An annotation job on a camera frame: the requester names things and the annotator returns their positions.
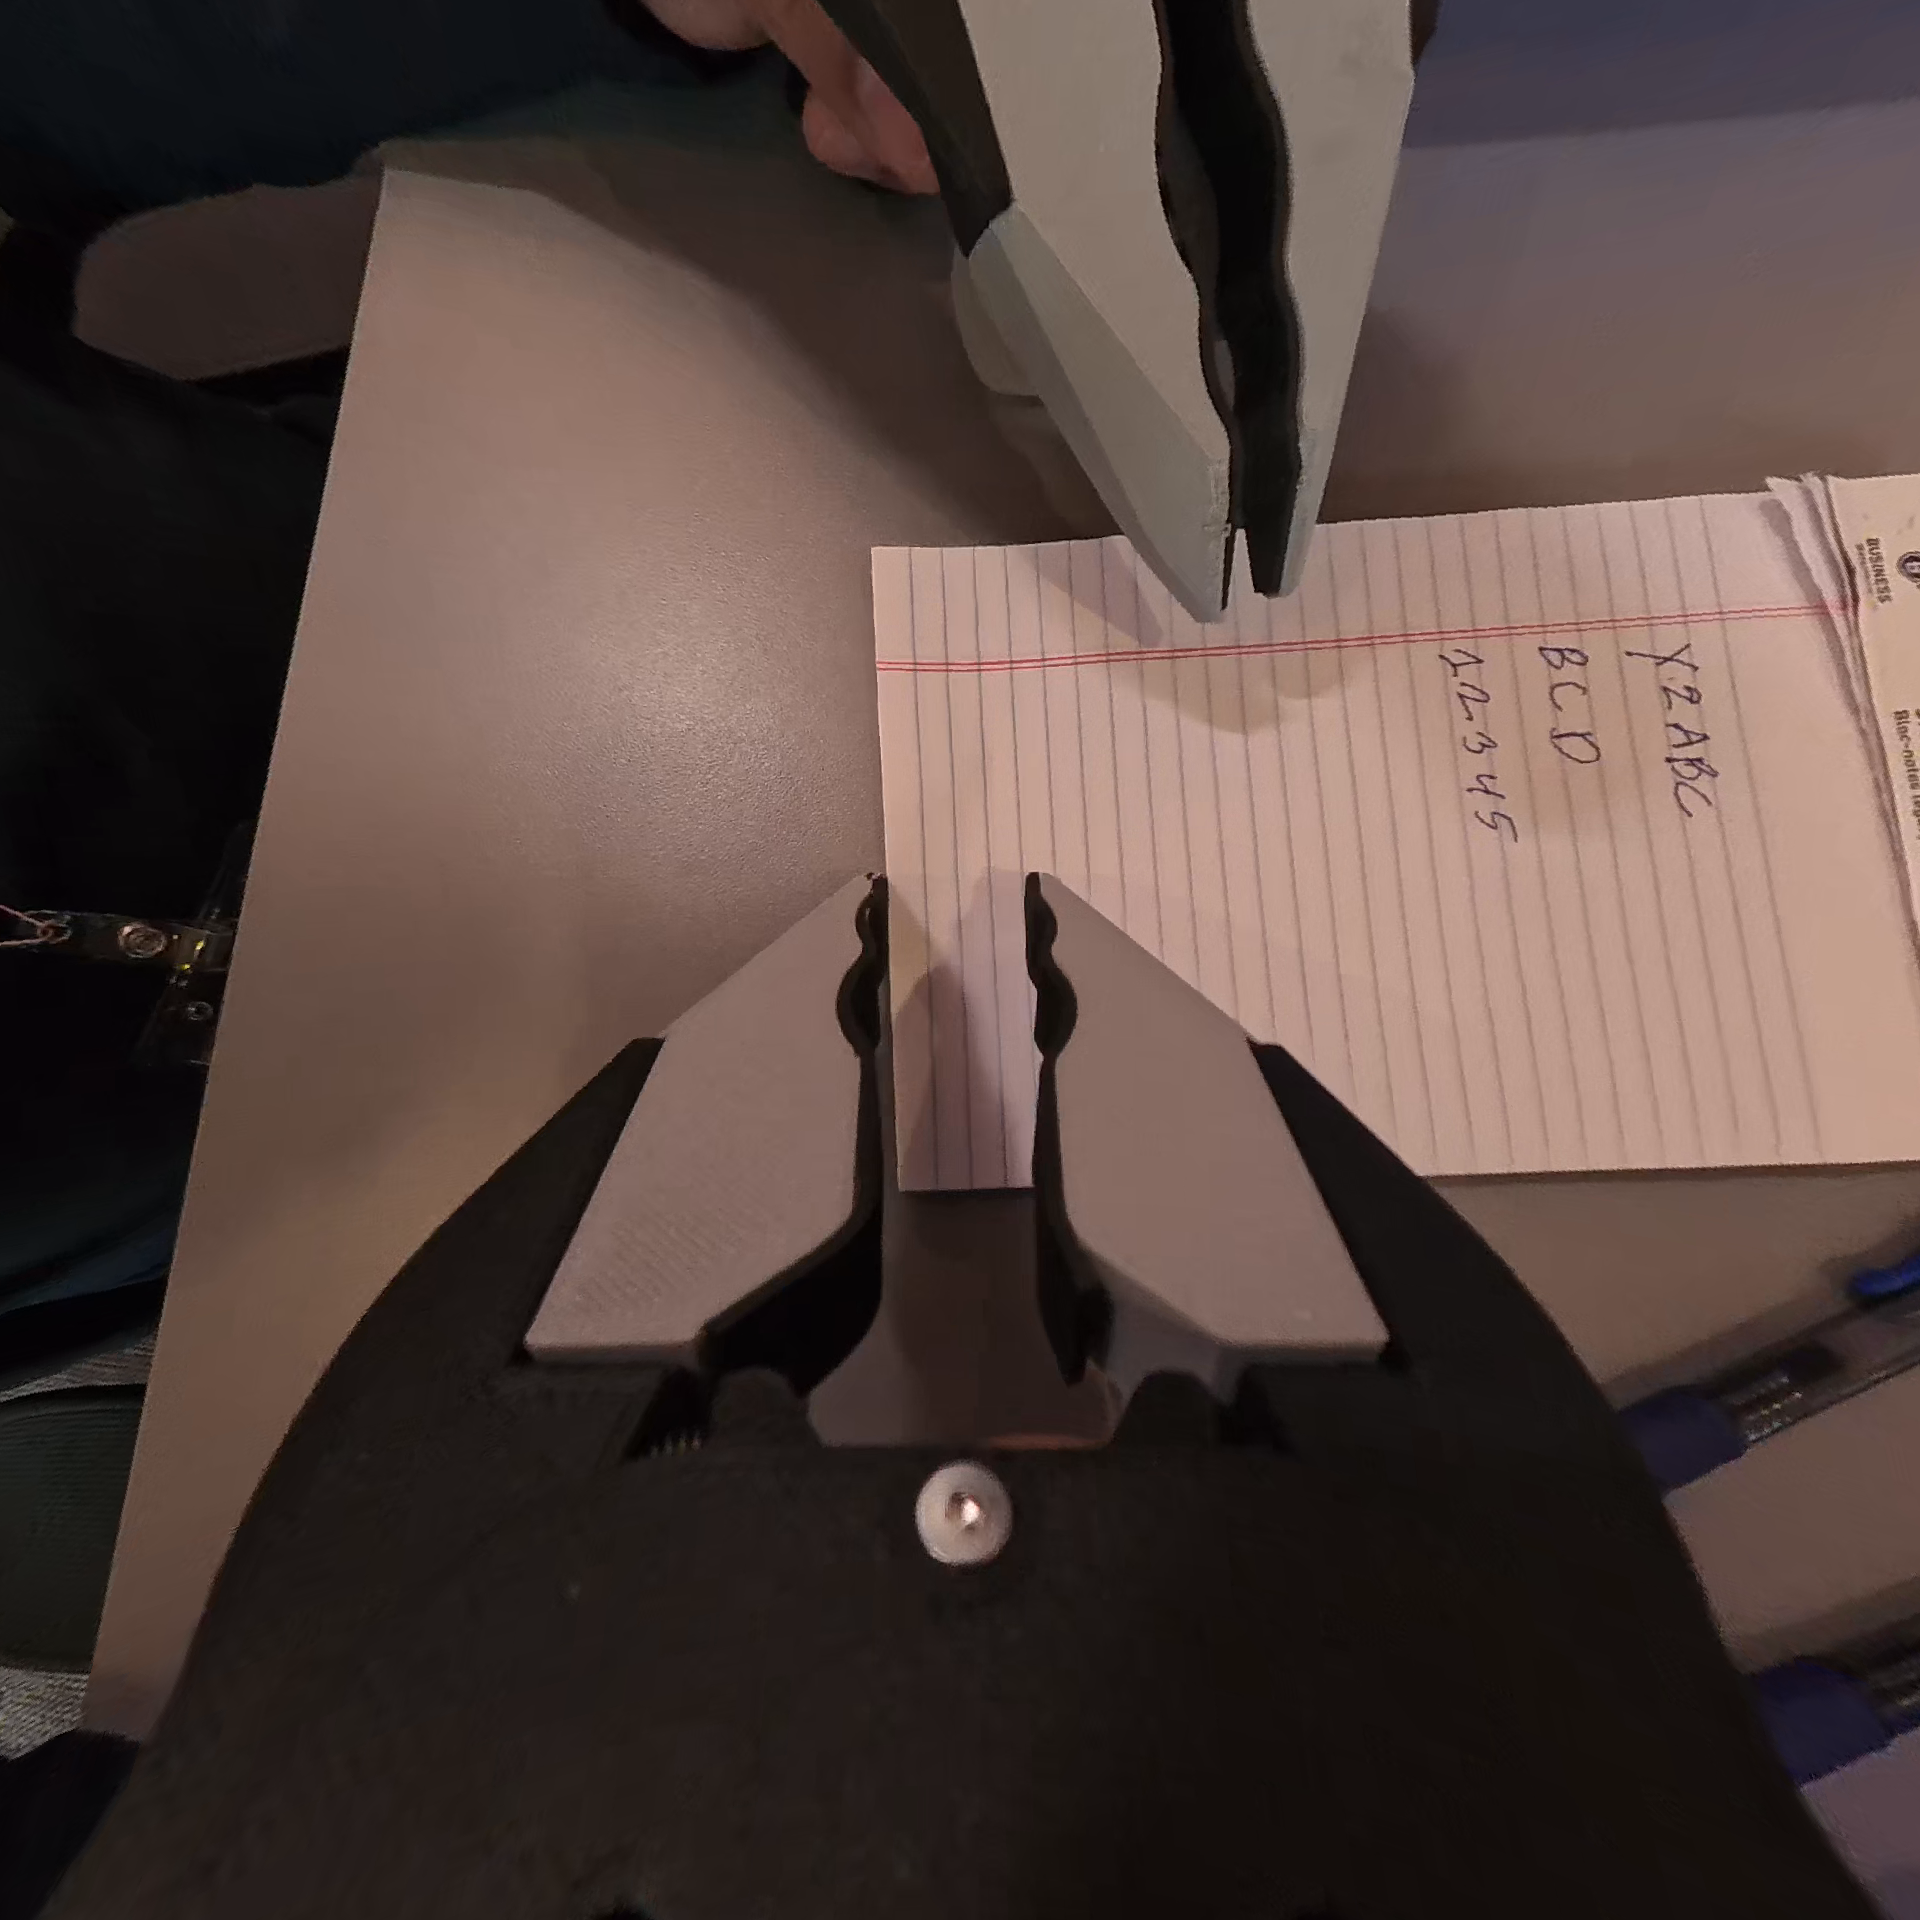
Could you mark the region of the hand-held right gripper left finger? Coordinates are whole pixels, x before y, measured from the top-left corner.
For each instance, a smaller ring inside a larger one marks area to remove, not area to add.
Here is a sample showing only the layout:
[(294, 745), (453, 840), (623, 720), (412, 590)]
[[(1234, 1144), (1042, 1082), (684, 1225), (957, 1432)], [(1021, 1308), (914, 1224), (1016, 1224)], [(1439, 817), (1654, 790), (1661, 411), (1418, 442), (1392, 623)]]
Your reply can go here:
[(881, 1301), (888, 899), (845, 882), (664, 1031), (528, 1357), (796, 1396), (850, 1357)]

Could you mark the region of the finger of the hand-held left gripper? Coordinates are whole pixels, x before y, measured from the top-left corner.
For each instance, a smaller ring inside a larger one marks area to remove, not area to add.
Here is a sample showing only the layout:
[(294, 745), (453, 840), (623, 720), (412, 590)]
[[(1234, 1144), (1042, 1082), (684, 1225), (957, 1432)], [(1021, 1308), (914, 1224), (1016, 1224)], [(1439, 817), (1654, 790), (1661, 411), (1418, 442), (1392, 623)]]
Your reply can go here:
[(1420, 5), (1166, 7), (1166, 215), (1199, 298), (1223, 504), (1183, 597), (1305, 573), (1380, 262)]
[(967, 284), (1070, 456), (1200, 621), (1230, 587), (1230, 435), (1165, 211), (1146, 1), (962, 1), (1009, 205)]

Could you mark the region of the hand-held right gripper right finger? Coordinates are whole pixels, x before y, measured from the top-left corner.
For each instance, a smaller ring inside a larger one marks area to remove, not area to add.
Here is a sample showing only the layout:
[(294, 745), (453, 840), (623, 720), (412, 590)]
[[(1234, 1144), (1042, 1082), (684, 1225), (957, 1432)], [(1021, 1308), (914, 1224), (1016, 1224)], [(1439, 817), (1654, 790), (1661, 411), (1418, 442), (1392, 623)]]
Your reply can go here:
[(1387, 1327), (1249, 1032), (1057, 875), (1023, 882), (1043, 1333), (1068, 1381), (1356, 1363)]

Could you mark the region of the white lined notepad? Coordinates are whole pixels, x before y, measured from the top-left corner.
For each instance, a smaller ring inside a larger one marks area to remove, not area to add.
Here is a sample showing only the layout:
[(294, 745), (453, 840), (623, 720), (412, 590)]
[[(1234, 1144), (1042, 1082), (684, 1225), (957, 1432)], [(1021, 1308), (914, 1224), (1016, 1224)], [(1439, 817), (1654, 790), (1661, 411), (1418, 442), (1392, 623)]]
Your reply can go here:
[(1912, 1163), (1908, 476), (875, 547), (905, 1190), (1026, 1187), (1057, 875), (1429, 1177)]

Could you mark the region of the blue ballpoint pen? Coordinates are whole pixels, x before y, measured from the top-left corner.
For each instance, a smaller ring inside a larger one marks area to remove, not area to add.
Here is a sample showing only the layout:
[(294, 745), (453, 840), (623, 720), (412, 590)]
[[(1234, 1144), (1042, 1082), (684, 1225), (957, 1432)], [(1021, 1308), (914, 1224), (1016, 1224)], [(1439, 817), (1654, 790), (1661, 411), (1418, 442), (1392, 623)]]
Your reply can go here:
[(1661, 1490), (1680, 1490), (1917, 1365), (1917, 1252), (1853, 1272), (1835, 1314), (1707, 1380), (1621, 1407)]
[(1806, 1789), (1917, 1730), (1917, 1621), (1746, 1679), (1780, 1760)]

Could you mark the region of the person's left hand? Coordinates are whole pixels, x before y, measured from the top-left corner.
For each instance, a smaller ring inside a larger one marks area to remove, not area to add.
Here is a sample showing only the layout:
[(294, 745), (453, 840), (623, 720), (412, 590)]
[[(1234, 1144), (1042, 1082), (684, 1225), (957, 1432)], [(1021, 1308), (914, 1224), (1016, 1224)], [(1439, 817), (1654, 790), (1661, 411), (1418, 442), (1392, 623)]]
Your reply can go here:
[(872, 60), (816, 1), (640, 1), (673, 41), (702, 54), (775, 50), (804, 80), (807, 152), (847, 180), (930, 198), (940, 190), (925, 141)]

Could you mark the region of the metal badge clip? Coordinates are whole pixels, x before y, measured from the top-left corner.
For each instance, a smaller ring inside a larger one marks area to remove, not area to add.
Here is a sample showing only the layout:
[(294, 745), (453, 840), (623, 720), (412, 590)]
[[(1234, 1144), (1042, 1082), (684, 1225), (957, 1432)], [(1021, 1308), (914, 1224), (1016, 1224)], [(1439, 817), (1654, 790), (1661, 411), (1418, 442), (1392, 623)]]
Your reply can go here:
[(2, 950), (84, 969), (141, 974), (154, 992), (133, 1058), (149, 1068), (211, 1066), (226, 975), (243, 918), (249, 851), (225, 854), (188, 916), (131, 916), (2, 905)]

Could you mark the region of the black chair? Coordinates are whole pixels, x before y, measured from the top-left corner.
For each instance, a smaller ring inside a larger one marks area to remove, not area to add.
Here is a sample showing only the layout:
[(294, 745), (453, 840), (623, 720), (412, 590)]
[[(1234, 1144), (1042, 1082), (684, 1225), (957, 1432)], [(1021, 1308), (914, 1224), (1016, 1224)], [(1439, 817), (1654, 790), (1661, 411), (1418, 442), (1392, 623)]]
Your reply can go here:
[(2, 1660), (93, 1660), (142, 1415), (142, 1385), (49, 1388), (2, 1405)]

